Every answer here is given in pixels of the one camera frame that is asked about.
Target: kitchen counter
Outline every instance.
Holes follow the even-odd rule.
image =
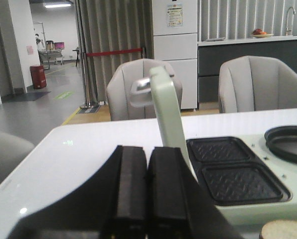
[[[236,40],[223,40],[223,41],[199,41],[198,46],[215,46],[215,45],[231,45],[231,44],[243,44],[243,43],[259,43],[259,42],[272,42],[272,41],[292,41],[297,40],[297,36],[271,36],[264,38],[244,38]]]

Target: faucet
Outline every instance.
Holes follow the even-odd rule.
[[[293,15],[296,14],[296,10],[292,6],[290,6],[287,10],[287,15],[286,15],[286,36],[288,36],[288,34],[291,33],[292,31],[291,29],[288,28],[288,19],[289,19],[288,13],[290,9],[293,9]]]

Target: green floor marking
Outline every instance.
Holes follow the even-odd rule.
[[[61,93],[60,95],[57,95],[55,97],[55,99],[59,99],[59,100],[65,99],[65,98],[67,98],[68,96],[70,96],[72,94],[73,94],[73,91],[66,91],[66,92]]]

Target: chair backrest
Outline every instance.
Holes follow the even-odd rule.
[[[139,59],[120,65],[107,86],[111,120],[134,120],[156,117],[153,106],[137,108],[130,104],[130,89],[132,83],[136,80],[149,77],[150,68],[156,66],[164,66],[166,71],[170,75],[173,75],[172,80],[180,107],[182,84],[177,78],[172,66],[165,61]]]
[[[33,150],[34,145],[22,138],[0,132],[0,183]]]
[[[221,66],[218,94],[222,113],[297,108],[297,74],[276,58],[239,57]]]

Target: red trash bin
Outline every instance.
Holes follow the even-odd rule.
[[[44,67],[40,65],[30,66],[31,78],[34,89],[41,89],[46,87]]]

